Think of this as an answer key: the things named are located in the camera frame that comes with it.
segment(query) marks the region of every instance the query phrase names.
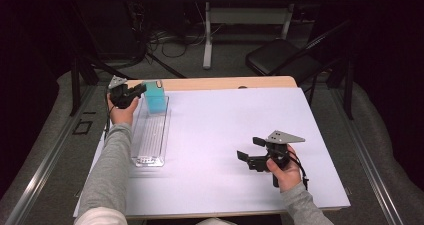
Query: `person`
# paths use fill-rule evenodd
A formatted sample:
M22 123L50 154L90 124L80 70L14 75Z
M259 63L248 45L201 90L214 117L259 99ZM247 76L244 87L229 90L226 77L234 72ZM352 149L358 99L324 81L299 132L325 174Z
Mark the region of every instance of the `person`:
M138 105L134 98L126 109L113 106L107 96L110 118L113 123L102 154L89 174L81 194L75 225L127 224L125 197L129 175L131 125ZM293 158L295 151L288 146ZM278 179L282 202L295 224L332 224L314 204L300 177L299 167L293 161L282 170L269 159L267 167ZM199 225L233 224L218 218L206 219Z

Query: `hand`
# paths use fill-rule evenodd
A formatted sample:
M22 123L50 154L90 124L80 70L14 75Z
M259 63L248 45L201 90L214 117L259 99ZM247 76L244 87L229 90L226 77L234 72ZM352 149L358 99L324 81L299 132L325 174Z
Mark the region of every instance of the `hand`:
M289 150L290 156L296 159L294 154L294 149L287 145L287 150ZM280 187L281 192L285 192L296 186L300 183L300 171L299 166L294 163L291 159L290 162L281 170L278 165L270 158L266 161L266 165L272 174L274 174L278 179L278 186Z
M138 105L138 97L136 96L131 104L125 109L119 109L115 107L110 101L110 94L107 95L107 103L110 111L110 120L112 120L113 124L119 123L128 123L132 125L133 122L133 113Z

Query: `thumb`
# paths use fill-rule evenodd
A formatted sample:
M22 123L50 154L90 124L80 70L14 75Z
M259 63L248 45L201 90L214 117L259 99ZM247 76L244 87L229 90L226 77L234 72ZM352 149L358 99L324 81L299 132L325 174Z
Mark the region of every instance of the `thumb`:
M277 178L284 178L285 173L271 158L266 161L266 166L268 167L269 171L272 172L272 174L274 174Z

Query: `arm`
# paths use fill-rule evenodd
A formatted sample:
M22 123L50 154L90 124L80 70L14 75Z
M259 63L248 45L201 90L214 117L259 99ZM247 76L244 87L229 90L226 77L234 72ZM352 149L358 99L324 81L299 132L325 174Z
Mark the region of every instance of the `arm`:
M306 191L303 183L281 193L287 211L295 224L333 224L315 205L312 195Z
M295 158L295 151L288 146L290 156ZM281 170L277 164L269 159L267 166L278 179L281 197L287 206L287 211L295 224L333 224L322 211L314 204L312 195L306 191L300 179L299 167L293 161Z
M109 100L111 120L105 147L91 171L82 192L77 223L87 216L97 218L112 214L125 219L125 197L128 182L132 116L137 107L135 99L127 109L113 108Z

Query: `blue object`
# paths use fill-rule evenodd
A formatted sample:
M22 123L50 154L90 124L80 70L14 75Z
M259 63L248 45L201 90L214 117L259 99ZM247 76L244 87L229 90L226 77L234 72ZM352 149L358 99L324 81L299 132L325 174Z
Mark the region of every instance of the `blue object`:
M162 80L147 80L143 81L146 85L146 92L144 97L147 101L149 113L164 113L166 112L167 102L165 99L165 92L162 86Z

